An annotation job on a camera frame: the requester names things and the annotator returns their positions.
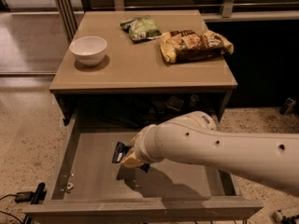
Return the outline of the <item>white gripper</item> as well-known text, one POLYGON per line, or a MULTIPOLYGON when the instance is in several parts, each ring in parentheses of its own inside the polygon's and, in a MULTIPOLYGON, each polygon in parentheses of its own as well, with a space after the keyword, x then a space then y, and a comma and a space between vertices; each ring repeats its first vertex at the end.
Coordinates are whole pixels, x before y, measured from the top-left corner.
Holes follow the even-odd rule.
POLYGON ((163 157, 159 154, 154 154, 156 148, 155 134, 157 125, 151 124, 143 128, 133 139, 133 152, 126 155, 121 164, 127 168, 139 168, 144 163, 152 164, 160 162, 163 157))

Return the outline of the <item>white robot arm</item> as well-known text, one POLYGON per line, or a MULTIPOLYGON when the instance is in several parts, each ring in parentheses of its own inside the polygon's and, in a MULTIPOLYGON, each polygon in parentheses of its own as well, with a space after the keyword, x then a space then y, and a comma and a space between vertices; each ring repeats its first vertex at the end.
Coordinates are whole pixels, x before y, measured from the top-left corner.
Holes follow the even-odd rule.
POLYGON ((143 128, 121 161, 128 168, 165 159, 205 165, 299 195, 299 135, 223 133, 204 112, 195 111, 143 128))

